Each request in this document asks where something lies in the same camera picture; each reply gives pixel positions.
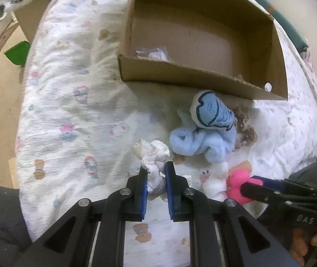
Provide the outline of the person's right hand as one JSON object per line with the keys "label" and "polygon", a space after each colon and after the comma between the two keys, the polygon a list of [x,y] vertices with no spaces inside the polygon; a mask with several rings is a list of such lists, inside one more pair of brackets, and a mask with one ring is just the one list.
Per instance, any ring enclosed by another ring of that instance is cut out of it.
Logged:
{"label": "person's right hand", "polygon": [[304,239],[305,231],[303,229],[293,229],[292,243],[289,249],[292,257],[300,264],[300,266],[305,265],[304,257],[307,255],[309,250],[309,245],[317,248],[317,234],[307,243]]}

